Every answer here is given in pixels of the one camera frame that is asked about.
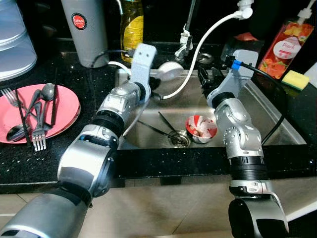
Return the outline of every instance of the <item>white spray nozzle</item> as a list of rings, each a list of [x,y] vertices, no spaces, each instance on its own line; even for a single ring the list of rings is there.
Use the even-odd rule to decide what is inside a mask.
[[[243,11],[239,10],[235,12],[235,18],[239,18],[240,20],[248,19],[252,16],[253,10],[252,8],[248,7],[245,8]]]
[[[297,16],[299,17],[298,23],[303,24],[306,19],[309,19],[312,15],[312,6],[316,0],[311,0],[306,8],[300,10]]]
[[[252,3],[254,3],[254,0],[240,0],[237,5],[239,10],[243,11],[246,8],[251,8]]]

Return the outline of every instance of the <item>tile floor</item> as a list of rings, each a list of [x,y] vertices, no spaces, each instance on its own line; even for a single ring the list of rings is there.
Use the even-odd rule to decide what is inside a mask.
[[[229,181],[198,177],[183,178],[183,185],[140,186],[141,180],[128,180],[126,188],[94,199],[79,238],[212,238],[211,232],[229,238]],[[273,185],[286,214],[317,201],[317,177],[273,180]],[[0,228],[36,195],[0,195]]]

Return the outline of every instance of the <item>white pipe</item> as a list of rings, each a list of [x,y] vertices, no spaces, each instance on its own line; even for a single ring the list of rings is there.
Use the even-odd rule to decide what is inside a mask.
[[[169,95],[166,95],[166,96],[161,96],[161,100],[164,100],[164,99],[168,99],[168,98],[171,98],[171,97],[174,97],[176,94],[178,94],[180,91],[182,91],[182,89],[185,87],[185,85],[187,84],[193,70],[194,70],[194,66],[195,66],[195,62],[196,62],[196,59],[197,59],[197,56],[198,56],[198,53],[199,53],[199,50],[202,46],[202,44],[204,43],[205,39],[209,36],[209,34],[215,29],[217,28],[219,25],[221,25],[222,23],[224,23],[225,21],[227,20],[230,20],[232,18],[239,18],[241,17],[243,14],[242,11],[236,11],[235,13],[233,14],[230,14],[230,15],[227,15],[225,16],[224,18],[220,19],[218,22],[216,22],[211,28],[209,28],[209,30],[204,34],[204,36],[201,38],[201,40],[199,41],[198,45],[197,45],[197,48],[195,50],[195,54],[194,54],[194,57],[193,57],[193,61],[192,61],[192,64],[190,66],[190,69],[189,69],[189,72],[188,72],[188,75],[186,77],[186,79],[184,80],[184,82],[182,83],[182,85],[173,93],[169,94]]]
[[[123,64],[121,64],[121,63],[119,63],[119,62],[116,62],[116,61],[109,61],[108,64],[116,65],[116,66],[121,67],[122,69],[124,69],[124,71],[127,72],[127,74],[128,74],[129,76],[131,76],[131,70],[128,69],[125,65],[123,65]]]
[[[116,0],[118,5],[119,5],[119,12],[120,12],[120,15],[122,16],[123,15],[123,10],[122,10],[122,5],[121,5],[121,1],[120,0]]]

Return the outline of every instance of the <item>faucet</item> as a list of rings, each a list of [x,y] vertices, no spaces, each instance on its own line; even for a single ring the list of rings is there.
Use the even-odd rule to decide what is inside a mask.
[[[175,52],[175,59],[180,62],[184,61],[184,58],[188,56],[189,51],[193,48],[193,37],[190,35],[189,27],[192,21],[195,4],[196,0],[192,0],[186,24],[183,27],[183,32],[180,34],[180,48]]]

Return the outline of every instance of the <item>yellow oil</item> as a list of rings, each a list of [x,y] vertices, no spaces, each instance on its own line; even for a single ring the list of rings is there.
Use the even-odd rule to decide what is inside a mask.
[[[121,0],[123,16],[121,18],[121,49],[129,51],[143,42],[143,8],[141,0]],[[131,62],[132,57],[122,53],[121,58]]]

